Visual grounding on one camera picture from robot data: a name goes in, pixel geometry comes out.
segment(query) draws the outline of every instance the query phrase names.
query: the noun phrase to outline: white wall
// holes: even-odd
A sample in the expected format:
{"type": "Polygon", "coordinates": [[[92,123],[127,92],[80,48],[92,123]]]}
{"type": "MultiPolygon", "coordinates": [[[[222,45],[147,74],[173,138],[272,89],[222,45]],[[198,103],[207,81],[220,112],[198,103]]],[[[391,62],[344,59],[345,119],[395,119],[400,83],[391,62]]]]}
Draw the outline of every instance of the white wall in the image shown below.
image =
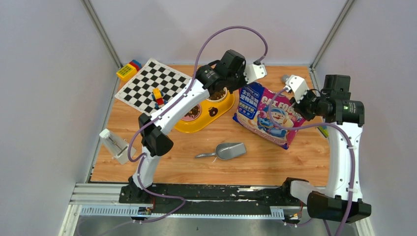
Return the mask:
{"type": "Polygon", "coordinates": [[[0,231],[57,235],[115,71],[81,1],[0,1],[0,231]]]}
{"type": "MultiPolygon", "coordinates": [[[[345,0],[92,0],[120,60],[153,57],[163,63],[194,64],[214,32],[232,25],[249,26],[269,43],[268,64],[306,64],[315,55],[345,0]]],[[[263,44],[241,29],[218,35],[201,62],[220,59],[235,49],[253,61],[263,44]]]]}
{"type": "Polygon", "coordinates": [[[415,0],[358,0],[317,72],[351,76],[365,104],[360,149],[364,201],[375,235],[416,235],[417,17],[415,0]]]}

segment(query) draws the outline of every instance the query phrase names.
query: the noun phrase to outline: cat food bag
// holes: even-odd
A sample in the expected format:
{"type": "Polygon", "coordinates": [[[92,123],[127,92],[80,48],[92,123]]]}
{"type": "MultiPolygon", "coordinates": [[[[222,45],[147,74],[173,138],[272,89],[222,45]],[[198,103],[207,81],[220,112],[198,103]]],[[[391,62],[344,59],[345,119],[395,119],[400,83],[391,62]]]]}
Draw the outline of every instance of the cat food bag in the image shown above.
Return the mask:
{"type": "MultiPolygon", "coordinates": [[[[239,105],[233,119],[259,136],[288,149],[297,131],[276,127],[269,117],[268,105],[275,93],[253,82],[239,89],[239,105]]],[[[289,99],[278,96],[272,104],[272,116],[284,127],[299,127],[305,119],[296,113],[289,99]]]]}

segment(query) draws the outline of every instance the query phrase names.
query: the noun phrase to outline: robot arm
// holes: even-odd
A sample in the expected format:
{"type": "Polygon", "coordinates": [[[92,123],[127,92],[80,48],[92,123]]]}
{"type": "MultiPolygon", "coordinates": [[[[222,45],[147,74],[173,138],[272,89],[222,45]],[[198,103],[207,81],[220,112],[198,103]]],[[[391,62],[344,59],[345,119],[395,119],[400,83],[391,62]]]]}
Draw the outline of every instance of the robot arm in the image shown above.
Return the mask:
{"type": "MultiPolygon", "coordinates": [[[[140,127],[143,127],[155,118],[159,118],[154,124],[141,132],[142,152],[147,155],[139,170],[141,173],[140,180],[143,186],[146,188],[152,184],[153,175],[161,156],[169,152],[174,145],[167,135],[187,112],[224,87],[230,92],[233,92],[266,75],[267,71],[263,64],[246,65],[246,60],[241,54],[233,50],[228,50],[221,60],[213,61],[208,65],[201,66],[197,70],[196,80],[187,94],[177,94],[164,107],[154,112],[151,116],[141,114],[139,116],[140,127]],[[165,113],[164,116],[160,115],[164,109],[173,104],[175,106],[165,113]]],[[[191,81],[183,91],[186,91],[189,86],[191,86],[191,81]]],[[[133,181],[140,188],[138,179],[133,178],[133,181]]]]}
{"type": "Polygon", "coordinates": [[[306,180],[294,178],[288,178],[283,184],[289,193],[288,197],[300,199],[308,205],[307,210],[312,218],[342,221],[349,192],[352,192],[352,208],[347,222],[355,222],[371,214],[371,205],[362,201],[358,174],[364,106],[359,101],[350,100],[349,84],[349,76],[326,75],[324,88],[318,97],[303,78],[293,75],[286,81],[286,88],[294,93],[291,103],[296,112],[307,120],[322,116],[332,124],[328,126],[330,168],[326,189],[319,190],[306,180]],[[337,127],[349,137],[351,147],[337,127]],[[355,157],[354,177],[351,177],[351,150],[355,157]],[[351,180],[354,182],[353,188],[350,188],[351,180]]]}

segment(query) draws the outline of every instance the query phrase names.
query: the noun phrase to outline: yellow toy block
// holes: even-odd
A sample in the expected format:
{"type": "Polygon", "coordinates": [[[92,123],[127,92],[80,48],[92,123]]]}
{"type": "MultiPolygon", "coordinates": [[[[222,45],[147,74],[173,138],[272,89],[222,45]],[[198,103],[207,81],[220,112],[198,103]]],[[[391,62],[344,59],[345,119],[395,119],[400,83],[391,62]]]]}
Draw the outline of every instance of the yellow toy block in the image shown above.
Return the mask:
{"type": "Polygon", "coordinates": [[[161,98],[162,97],[161,91],[159,91],[158,88],[154,88],[153,89],[153,96],[155,96],[155,100],[161,98]]]}
{"type": "Polygon", "coordinates": [[[122,69],[120,69],[116,74],[117,76],[127,82],[130,80],[138,71],[136,68],[130,64],[125,65],[122,69]]]}

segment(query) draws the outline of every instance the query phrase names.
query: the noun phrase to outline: cable tie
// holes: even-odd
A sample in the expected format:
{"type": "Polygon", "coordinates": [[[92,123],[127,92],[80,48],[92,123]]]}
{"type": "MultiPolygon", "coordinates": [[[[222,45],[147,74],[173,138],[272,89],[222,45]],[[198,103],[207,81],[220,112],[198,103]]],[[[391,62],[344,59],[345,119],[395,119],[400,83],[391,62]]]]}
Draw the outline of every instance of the cable tie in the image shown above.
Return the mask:
{"type": "Polygon", "coordinates": [[[346,191],[357,193],[357,189],[355,189],[355,188],[346,188],[346,191]]]}

